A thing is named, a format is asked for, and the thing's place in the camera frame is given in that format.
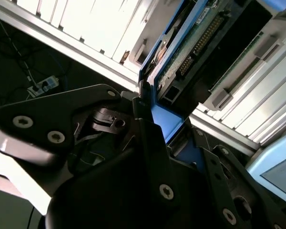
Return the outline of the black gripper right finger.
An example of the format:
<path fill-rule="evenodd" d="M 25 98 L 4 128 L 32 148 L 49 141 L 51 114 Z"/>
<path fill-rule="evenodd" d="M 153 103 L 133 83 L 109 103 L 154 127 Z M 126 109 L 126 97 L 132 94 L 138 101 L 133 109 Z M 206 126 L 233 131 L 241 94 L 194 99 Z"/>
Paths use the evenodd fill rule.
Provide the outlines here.
<path fill-rule="evenodd" d="M 206 134 L 191 129 L 199 151 L 195 164 L 207 180 L 221 229 L 286 229 L 286 215 L 224 145 L 211 145 Z"/>

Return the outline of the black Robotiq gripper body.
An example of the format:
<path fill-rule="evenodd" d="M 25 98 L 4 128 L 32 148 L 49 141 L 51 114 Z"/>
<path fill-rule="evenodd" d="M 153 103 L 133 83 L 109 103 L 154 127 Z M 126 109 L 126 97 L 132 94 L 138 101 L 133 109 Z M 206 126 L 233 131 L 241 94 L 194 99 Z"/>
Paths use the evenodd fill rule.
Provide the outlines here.
<path fill-rule="evenodd" d="M 212 183 L 219 158 L 200 149 L 194 167 L 172 160 L 149 108 L 133 105 L 131 136 L 114 158 L 65 182 L 48 229 L 208 229 L 221 224 Z"/>

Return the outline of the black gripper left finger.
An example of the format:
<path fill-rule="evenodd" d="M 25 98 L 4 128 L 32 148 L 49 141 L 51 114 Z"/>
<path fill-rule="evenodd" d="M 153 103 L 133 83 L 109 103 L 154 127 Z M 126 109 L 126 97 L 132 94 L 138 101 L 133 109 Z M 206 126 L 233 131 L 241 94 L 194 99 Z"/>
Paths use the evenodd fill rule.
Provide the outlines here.
<path fill-rule="evenodd" d="M 123 151 L 135 104 L 151 111 L 144 89 L 119 94 L 99 84 L 0 106 L 0 190 L 18 192 L 36 207 L 49 207 L 65 182 Z M 116 137 L 112 157 L 74 172 L 69 154 L 105 133 Z"/>

